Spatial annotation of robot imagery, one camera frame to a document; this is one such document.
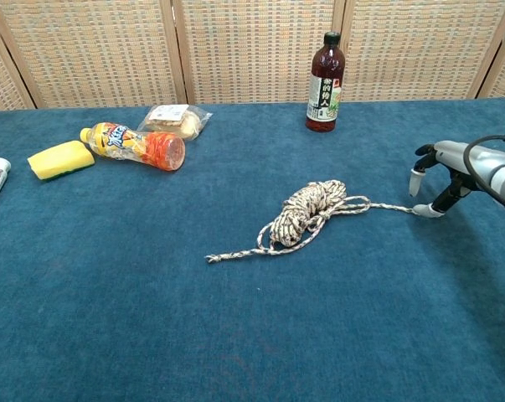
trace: bottle cap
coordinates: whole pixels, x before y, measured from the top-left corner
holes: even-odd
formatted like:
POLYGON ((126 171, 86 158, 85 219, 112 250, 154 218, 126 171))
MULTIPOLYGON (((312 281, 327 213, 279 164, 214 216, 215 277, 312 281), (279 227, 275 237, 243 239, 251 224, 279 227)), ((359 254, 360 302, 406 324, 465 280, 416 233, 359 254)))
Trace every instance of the bottle cap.
POLYGON ((81 130, 79 137, 81 138, 82 142, 88 143, 89 133, 90 133, 90 128, 84 128, 83 130, 81 130))
POLYGON ((330 31, 325 33, 324 44, 339 44, 342 35, 339 32, 330 31))
POLYGON ((0 169, 4 172, 8 172, 10 170, 10 162, 3 157, 0 157, 0 169))

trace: coiled rope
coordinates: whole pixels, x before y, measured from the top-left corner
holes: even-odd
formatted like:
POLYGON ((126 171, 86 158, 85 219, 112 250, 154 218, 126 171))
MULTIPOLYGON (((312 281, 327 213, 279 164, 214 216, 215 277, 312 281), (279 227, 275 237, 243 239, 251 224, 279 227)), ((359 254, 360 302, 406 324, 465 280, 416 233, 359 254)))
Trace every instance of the coiled rope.
POLYGON ((288 254, 312 242, 331 216, 361 214, 370 208, 394 209, 407 214, 415 214, 412 208, 390 204, 375 204, 363 195, 348 197, 345 183, 338 180, 312 182, 285 201, 281 214, 260 230, 256 248, 235 253, 206 255, 205 258, 209 263, 214 263, 249 255, 288 254), (359 201, 359 203, 351 204, 352 201, 359 201), (271 240, 269 247, 265 247, 263 245, 263 236, 269 228, 271 228, 269 236, 271 240), (310 237, 299 243, 306 230, 311 233, 310 237), (276 243, 280 243, 286 248, 276 250, 276 243))

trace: black bottle cap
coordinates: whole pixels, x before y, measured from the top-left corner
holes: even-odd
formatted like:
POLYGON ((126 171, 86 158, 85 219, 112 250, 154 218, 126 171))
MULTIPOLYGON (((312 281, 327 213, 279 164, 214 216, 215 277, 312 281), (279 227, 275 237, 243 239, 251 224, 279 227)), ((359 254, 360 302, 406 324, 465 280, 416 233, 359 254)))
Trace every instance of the black bottle cap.
POLYGON ((342 35, 339 32, 327 32, 325 33, 324 44, 339 44, 339 39, 342 35))

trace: white label sticker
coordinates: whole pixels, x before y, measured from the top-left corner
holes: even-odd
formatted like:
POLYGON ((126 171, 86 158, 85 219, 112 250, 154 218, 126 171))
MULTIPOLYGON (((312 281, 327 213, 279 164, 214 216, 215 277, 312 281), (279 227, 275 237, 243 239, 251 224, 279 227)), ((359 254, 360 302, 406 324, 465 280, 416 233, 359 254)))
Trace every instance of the white label sticker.
POLYGON ((310 77, 308 118, 315 121, 336 120, 342 94, 341 84, 336 78, 319 78, 315 75, 310 77))
POLYGON ((156 107, 150 116, 149 120, 166 120, 180 121, 183 118, 183 113, 187 110, 188 105, 161 105, 156 107))

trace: dark brown liquid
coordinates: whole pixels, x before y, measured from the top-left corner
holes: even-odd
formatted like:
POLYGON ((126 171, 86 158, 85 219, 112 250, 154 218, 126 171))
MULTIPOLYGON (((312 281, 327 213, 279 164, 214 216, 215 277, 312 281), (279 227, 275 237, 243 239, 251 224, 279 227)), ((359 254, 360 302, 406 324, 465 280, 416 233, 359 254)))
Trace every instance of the dark brown liquid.
MULTIPOLYGON (((325 44, 319 49, 312 61, 312 74, 320 78, 339 78, 343 82, 345 56, 338 46, 325 44)), ((332 131, 336 120, 315 121, 306 117, 306 127, 313 131, 332 131)))

